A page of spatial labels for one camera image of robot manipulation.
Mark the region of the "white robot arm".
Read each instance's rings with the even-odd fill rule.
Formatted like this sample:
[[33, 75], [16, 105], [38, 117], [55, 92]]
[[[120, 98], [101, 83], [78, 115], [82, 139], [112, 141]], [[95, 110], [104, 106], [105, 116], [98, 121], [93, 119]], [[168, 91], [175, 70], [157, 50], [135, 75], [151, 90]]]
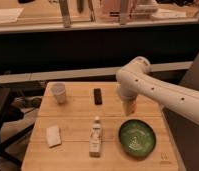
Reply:
[[199, 91], [161, 81], [148, 75], [151, 64], [135, 57], [116, 72], [117, 92], [123, 101], [142, 94], [199, 125]]

